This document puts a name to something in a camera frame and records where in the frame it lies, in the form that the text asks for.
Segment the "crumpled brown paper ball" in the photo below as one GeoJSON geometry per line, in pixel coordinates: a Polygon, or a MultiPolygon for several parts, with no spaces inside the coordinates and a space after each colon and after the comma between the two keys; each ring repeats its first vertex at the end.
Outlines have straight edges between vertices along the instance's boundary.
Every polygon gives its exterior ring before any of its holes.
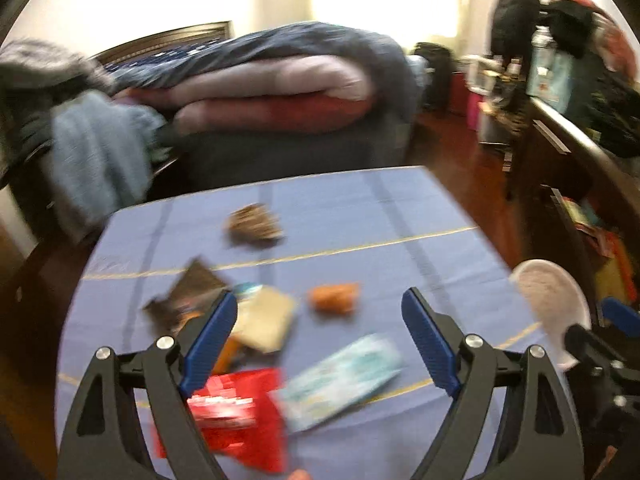
{"type": "Polygon", "coordinates": [[[250,244],[273,244],[283,237],[279,218],[261,203],[233,211],[226,229],[232,240],[250,244]]]}

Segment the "orange wrapper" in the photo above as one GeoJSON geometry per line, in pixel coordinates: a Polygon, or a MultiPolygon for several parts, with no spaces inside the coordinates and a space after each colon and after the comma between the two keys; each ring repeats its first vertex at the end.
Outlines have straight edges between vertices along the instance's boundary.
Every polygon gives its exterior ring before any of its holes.
{"type": "Polygon", "coordinates": [[[320,285],[308,292],[311,307],[326,315],[351,315],[360,294],[357,283],[320,285]]]}

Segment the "blue checked table cloth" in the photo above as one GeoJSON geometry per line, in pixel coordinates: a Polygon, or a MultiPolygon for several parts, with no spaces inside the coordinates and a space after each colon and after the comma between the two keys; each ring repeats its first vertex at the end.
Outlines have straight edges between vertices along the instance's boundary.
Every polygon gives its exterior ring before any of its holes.
{"type": "Polygon", "coordinates": [[[404,367],[378,396],[288,440],[288,464],[317,479],[407,479],[449,408],[428,378],[400,312],[420,289],[432,308],[492,346],[545,344],[544,330],[510,282],[480,228],[426,170],[338,172],[201,192],[119,211],[107,223],[76,289],[58,352],[55,423],[63,427],[78,382],[97,348],[146,348],[155,339],[143,311],[164,296],[194,258],[231,284],[270,285],[295,299],[281,352],[252,354],[246,368],[279,367],[293,377],[360,337],[393,341],[404,367]],[[232,240],[227,219],[265,204],[283,237],[232,240]],[[314,287],[357,283],[351,315],[316,312],[314,287]]]}

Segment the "dark wooden headboard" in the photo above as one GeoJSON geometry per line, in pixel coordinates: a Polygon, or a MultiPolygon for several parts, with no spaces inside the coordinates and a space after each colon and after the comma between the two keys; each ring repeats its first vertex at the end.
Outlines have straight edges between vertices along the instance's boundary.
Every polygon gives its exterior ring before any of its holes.
{"type": "Polygon", "coordinates": [[[121,63],[168,48],[200,44],[207,40],[227,40],[232,37],[230,21],[191,25],[165,30],[125,42],[93,55],[101,64],[121,63]]]}

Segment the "red plastic snack bag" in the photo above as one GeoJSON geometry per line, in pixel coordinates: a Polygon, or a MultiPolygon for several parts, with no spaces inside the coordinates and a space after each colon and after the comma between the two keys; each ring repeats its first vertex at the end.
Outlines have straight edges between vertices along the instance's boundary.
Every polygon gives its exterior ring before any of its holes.
{"type": "Polygon", "coordinates": [[[280,385],[280,370],[273,367],[210,376],[188,399],[209,451],[266,474],[283,474],[284,421],[271,399],[280,385]]]}

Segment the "teal tissue packet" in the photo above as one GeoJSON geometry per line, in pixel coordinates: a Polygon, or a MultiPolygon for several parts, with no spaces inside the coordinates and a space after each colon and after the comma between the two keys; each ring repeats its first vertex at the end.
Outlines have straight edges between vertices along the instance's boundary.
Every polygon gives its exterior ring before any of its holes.
{"type": "Polygon", "coordinates": [[[289,430],[306,431],[370,398],[403,367],[396,346],[370,334],[288,380],[270,398],[289,430]]]}

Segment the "white plastic trash bin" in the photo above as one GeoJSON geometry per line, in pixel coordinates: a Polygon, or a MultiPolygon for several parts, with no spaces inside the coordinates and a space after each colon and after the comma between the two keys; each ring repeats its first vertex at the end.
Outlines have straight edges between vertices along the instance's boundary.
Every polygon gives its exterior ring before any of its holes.
{"type": "Polygon", "coordinates": [[[528,301],[546,333],[546,349],[559,370],[565,372],[577,360],[564,348],[566,331],[575,324],[591,328],[589,304],[582,289],[562,266],[544,260],[521,262],[510,281],[528,301]]]}

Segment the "teal colourful tube wrapper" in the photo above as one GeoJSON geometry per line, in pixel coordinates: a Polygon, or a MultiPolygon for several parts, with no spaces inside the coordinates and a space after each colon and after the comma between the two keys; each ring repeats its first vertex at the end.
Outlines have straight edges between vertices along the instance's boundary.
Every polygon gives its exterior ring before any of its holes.
{"type": "Polygon", "coordinates": [[[232,288],[233,295],[239,302],[245,300],[252,300],[257,294],[262,291],[262,284],[245,282],[236,284],[232,288]]]}

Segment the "pile of dark clothes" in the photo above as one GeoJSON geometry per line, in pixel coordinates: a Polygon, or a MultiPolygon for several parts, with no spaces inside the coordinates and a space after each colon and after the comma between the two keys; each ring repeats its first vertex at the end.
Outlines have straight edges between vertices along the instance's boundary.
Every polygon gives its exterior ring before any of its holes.
{"type": "Polygon", "coordinates": [[[634,50],[610,14],[591,0],[551,0],[542,20],[572,68],[563,115],[601,148],[639,156],[639,73],[634,50]]]}

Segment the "dark blue duvet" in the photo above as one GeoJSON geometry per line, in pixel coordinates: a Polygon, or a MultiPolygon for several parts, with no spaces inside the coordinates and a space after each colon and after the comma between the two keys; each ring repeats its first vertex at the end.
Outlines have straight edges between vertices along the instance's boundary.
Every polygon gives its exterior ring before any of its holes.
{"type": "Polygon", "coordinates": [[[295,55],[335,55],[354,61],[371,77],[381,93],[383,106],[393,116],[387,149],[390,159],[404,158],[410,124],[416,116],[422,76],[407,60],[401,46],[377,32],[322,22],[298,22],[214,42],[193,54],[166,56],[160,61],[112,61],[106,70],[115,78],[114,88],[169,88],[191,76],[223,70],[247,62],[271,61],[295,55]]]}

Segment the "black suitcase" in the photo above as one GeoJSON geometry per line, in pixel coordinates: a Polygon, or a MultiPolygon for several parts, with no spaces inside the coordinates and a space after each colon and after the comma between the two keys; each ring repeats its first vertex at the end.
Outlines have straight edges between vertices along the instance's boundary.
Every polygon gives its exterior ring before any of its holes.
{"type": "Polygon", "coordinates": [[[426,62],[426,84],[423,92],[423,106],[435,112],[448,110],[451,77],[454,61],[451,51],[440,44],[419,42],[413,53],[426,62]]]}

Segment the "light blue fleece blanket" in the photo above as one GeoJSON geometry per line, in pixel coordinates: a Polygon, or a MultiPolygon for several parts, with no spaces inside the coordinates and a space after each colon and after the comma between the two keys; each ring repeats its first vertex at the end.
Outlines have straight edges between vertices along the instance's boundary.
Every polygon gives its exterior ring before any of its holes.
{"type": "Polygon", "coordinates": [[[114,212],[144,201],[164,125],[151,107],[122,104],[96,90],[52,110],[52,145],[40,167],[58,224],[71,240],[82,242],[114,212]]]}

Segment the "hanging black jacket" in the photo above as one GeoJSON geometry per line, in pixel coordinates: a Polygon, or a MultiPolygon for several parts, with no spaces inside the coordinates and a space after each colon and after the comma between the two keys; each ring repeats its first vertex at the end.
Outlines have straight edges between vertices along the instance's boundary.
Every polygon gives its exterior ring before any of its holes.
{"type": "Polygon", "coordinates": [[[498,0],[492,14],[490,50],[503,61],[529,55],[540,0],[498,0]]]}

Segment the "black cigarette pack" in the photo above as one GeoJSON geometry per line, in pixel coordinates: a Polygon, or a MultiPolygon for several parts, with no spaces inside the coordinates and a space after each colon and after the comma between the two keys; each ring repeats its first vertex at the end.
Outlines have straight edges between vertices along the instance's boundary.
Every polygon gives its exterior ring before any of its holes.
{"type": "Polygon", "coordinates": [[[194,258],[170,291],[150,300],[143,311],[155,335],[175,335],[190,318],[205,313],[218,292],[228,287],[229,282],[210,270],[206,261],[194,258]]]}

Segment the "books in dresser shelf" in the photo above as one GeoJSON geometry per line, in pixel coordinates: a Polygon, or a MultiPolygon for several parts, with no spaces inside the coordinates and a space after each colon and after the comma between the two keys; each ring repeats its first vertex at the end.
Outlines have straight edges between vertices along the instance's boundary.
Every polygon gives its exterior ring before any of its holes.
{"type": "Polygon", "coordinates": [[[562,196],[562,206],[585,247],[598,301],[613,297],[629,307],[639,304],[639,260],[617,228],[609,229],[586,200],[562,196]]]}

